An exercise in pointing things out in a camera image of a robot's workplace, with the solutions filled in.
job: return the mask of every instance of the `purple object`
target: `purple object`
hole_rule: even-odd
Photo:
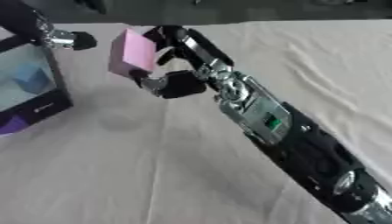
[[[16,133],[27,128],[28,126],[29,125],[22,118],[16,115],[0,128],[0,135]]]
[[[151,73],[155,65],[155,50],[154,42],[127,29],[112,42],[108,70],[126,77],[132,70]]]

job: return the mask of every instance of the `pink foam block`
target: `pink foam block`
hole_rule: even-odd
[[[108,69],[127,77],[132,70],[151,73],[155,65],[155,50],[154,42],[127,29],[112,42]]]

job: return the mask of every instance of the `blue cube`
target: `blue cube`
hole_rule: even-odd
[[[12,75],[12,79],[25,92],[39,95],[51,82],[44,70],[36,64],[24,64]]]

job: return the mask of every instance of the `robotic hand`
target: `robotic hand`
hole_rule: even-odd
[[[0,44],[0,52],[25,43],[50,48],[72,48],[76,51],[97,45],[94,37],[86,32],[55,29],[40,12],[20,0],[1,0],[0,26],[16,34]]]
[[[171,49],[158,64],[187,60],[194,71],[161,78],[131,73],[141,88],[165,99],[202,93],[207,86],[223,114],[246,137],[318,201],[353,224],[392,223],[392,199],[365,166],[309,117],[279,101],[202,34],[181,26],[159,26],[144,36],[157,51]]]

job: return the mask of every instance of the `white tablecloth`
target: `white tablecloth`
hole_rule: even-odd
[[[99,47],[57,52],[74,108],[0,139],[0,223],[343,222],[258,151],[213,92],[166,101],[109,73],[110,42],[127,25],[61,27]],[[392,190],[392,21],[197,29]]]

